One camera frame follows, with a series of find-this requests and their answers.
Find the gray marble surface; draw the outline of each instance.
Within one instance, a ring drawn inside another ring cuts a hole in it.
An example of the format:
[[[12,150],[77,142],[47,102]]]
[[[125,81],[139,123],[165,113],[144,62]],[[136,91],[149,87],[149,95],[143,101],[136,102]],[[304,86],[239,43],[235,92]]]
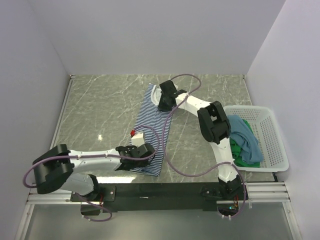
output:
[[[149,83],[159,84],[174,75],[75,75],[64,108],[56,144],[79,151],[102,151],[129,144],[140,103]],[[194,96],[226,105],[251,105],[241,75],[198,75],[202,86]],[[190,91],[198,81],[190,76],[176,78],[179,89]],[[210,145],[201,135],[198,118],[178,109],[173,115],[167,153],[172,163],[187,174],[207,170],[216,164]],[[218,171],[201,177],[184,177],[173,171],[166,160],[158,177],[128,171],[91,172],[100,182],[171,183],[217,182]],[[243,172],[249,182],[273,182],[270,172]]]

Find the white plastic basket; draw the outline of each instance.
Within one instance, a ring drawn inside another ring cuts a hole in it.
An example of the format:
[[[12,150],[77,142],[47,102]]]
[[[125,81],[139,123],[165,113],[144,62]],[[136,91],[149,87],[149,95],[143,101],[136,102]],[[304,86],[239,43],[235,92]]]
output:
[[[225,106],[226,115],[238,115],[247,120],[253,134],[259,141],[263,162],[260,167],[238,167],[249,172],[282,172],[289,168],[289,162],[273,112],[262,106]]]

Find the table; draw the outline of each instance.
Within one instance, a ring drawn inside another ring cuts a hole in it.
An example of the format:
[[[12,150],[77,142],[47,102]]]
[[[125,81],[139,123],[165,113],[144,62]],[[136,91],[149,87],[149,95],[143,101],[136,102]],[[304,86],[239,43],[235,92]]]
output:
[[[125,146],[132,130],[142,98],[149,83],[158,85],[172,75],[73,75],[58,123],[54,146],[67,144],[78,151],[103,151]],[[243,75],[197,75],[202,86],[193,95],[204,101],[226,105],[251,105]],[[198,81],[190,76],[176,78],[179,89],[187,91]],[[201,135],[198,118],[178,109],[172,118],[167,153],[172,163],[187,174],[203,172],[216,164],[212,148]],[[217,182],[215,169],[201,177],[185,177],[173,171],[166,161],[160,176],[129,171],[97,170],[88,172],[100,183],[179,183]],[[243,172],[247,182],[274,182],[271,172]]]

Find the wall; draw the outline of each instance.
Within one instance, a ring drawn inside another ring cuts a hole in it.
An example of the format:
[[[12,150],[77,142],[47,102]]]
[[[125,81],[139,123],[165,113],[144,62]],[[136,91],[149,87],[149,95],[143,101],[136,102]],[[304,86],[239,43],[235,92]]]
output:
[[[29,0],[71,74],[246,74],[285,0]]]
[[[303,239],[319,239],[320,2],[287,0],[247,74],[255,105],[274,110],[290,168],[285,180]]]
[[[22,177],[50,147],[68,75],[26,0],[0,2],[0,232],[14,239]]]

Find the towel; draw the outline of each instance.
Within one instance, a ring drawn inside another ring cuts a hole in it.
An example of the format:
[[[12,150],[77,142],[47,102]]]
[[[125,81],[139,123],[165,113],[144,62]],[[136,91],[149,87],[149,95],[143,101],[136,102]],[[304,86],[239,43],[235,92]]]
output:
[[[252,133],[254,133],[251,129],[250,124],[242,119],[243,122],[245,123],[245,125],[247,125],[247,127],[250,129],[250,131]],[[232,152],[232,157],[234,159],[234,164],[238,167],[245,167],[245,168],[260,168],[260,162],[256,162],[253,164],[247,164],[244,161],[242,161],[242,157],[240,156],[241,153],[241,147],[236,143],[235,140],[233,140],[232,138],[230,138],[230,147],[231,147],[231,152]]]
[[[259,142],[245,122],[237,115],[229,115],[230,138],[241,147],[240,156],[246,164],[260,163],[264,160]]]
[[[161,138],[162,130],[165,125],[165,120],[167,116],[169,115],[169,112],[163,112],[158,110],[158,106],[155,105],[152,101],[152,92],[156,88],[156,85],[149,84],[147,90],[145,91],[138,116],[136,117],[135,125],[134,127],[138,127],[141,125],[146,125],[153,127],[156,133],[159,135],[159,138]],[[167,139],[169,135],[170,125],[171,125],[172,115],[168,119],[167,125],[164,130],[164,146],[167,144]],[[144,132],[144,140],[146,143],[150,143],[154,149],[157,148],[158,140],[156,135],[147,128],[141,128],[139,131]],[[156,152],[155,156],[149,160],[150,165],[144,166],[144,167],[136,167],[134,169],[131,169],[130,171],[139,173],[139,174],[145,174],[150,176],[159,176],[161,172],[162,162],[164,160],[164,150],[161,147],[161,144],[159,145],[159,149]]]

